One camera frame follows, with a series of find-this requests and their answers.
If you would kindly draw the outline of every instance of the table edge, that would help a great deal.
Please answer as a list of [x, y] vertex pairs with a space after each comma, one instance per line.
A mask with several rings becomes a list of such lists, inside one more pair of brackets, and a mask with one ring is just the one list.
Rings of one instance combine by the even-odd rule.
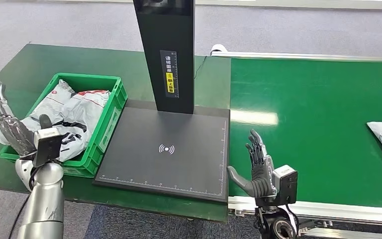
[[256, 58], [256, 59], [305, 59], [305, 60], [328, 60], [328, 61], [372, 61], [382, 62], [382, 57], [370, 56], [345, 56], [324, 54], [294, 54], [294, 53], [259, 53], [259, 52], [231, 52], [213, 51], [211, 56], [233, 57], [233, 58]]
[[[230, 196], [228, 200], [229, 212], [235, 215], [253, 215], [256, 207], [251, 197]], [[382, 225], [382, 208], [378, 207], [297, 201], [289, 204], [289, 208], [304, 219]]]

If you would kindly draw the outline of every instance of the wireless charging icon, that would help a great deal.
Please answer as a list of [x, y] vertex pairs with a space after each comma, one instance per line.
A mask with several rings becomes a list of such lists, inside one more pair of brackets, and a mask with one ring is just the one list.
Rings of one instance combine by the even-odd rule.
[[169, 154], [173, 154], [175, 152], [175, 147], [172, 145], [170, 147], [164, 146], [161, 144], [159, 146], [159, 153], [168, 152]]

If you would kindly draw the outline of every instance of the black pillar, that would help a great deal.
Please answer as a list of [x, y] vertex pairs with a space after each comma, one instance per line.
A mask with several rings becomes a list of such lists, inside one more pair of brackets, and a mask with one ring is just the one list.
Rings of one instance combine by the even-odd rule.
[[194, 0], [134, 0], [157, 110], [194, 112]]

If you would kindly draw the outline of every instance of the label sticker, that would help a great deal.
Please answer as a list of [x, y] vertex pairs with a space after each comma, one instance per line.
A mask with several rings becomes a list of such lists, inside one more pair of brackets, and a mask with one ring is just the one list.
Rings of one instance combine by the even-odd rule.
[[179, 98], [178, 60], [176, 51], [160, 51], [166, 97]]

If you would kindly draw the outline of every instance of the black scanning stand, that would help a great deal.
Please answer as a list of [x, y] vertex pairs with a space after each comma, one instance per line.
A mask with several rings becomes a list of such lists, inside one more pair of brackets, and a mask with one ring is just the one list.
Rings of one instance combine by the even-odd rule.
[[194, 1], [134, 6], [155, 102], [128, 100], [94, 184], [227, 203], [230, 110], [194, 107]]

